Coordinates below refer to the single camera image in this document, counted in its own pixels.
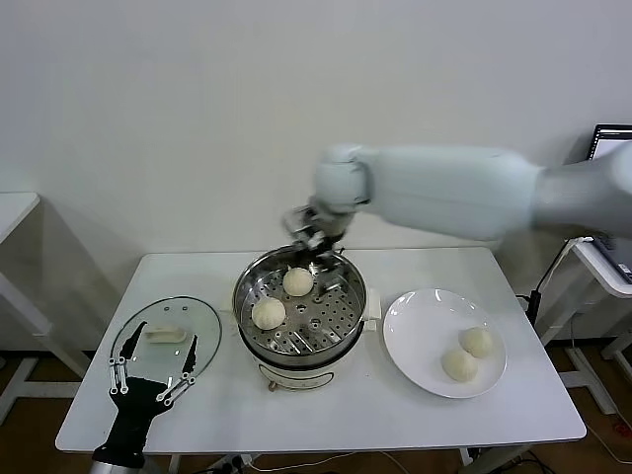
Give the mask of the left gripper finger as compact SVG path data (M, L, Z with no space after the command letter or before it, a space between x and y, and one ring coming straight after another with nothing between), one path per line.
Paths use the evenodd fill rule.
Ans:
M111 395L125 395L128 392L127 362L132 359L146 324L146 321L141 321L134 331L123 339L122 345L118 350L116 349L116 344L112 346L111 356L108 361Z
M166 390L156 396L157 402L163 403L164 405L172 405L195 384L196 378L193 376L193 371L197 364L197 345L198 336L194 335L181 370L181 375L171 383Z

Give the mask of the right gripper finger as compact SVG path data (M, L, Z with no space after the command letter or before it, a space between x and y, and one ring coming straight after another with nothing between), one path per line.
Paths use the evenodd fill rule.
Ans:
M310 234L309 232L299 232L290 235L290 249L299 255L316 256L321 253L321 232Z
M337 272L342 266L340 253L335 248L320 247L308 251L308 271L314 276Z

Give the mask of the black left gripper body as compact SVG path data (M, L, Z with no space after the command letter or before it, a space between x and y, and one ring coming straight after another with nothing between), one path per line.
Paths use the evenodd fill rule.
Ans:
M103 463L143 463L143 449L155 417L169 410L156 397L167 389L160 381L129 377L126 394L112 395L118 409L107 440L93 453Z

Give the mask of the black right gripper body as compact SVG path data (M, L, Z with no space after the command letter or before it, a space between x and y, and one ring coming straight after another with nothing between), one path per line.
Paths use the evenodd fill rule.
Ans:
M337 212L323 201L312 197L308 203L308 223L320 247L333 247L346 234L355 213Z

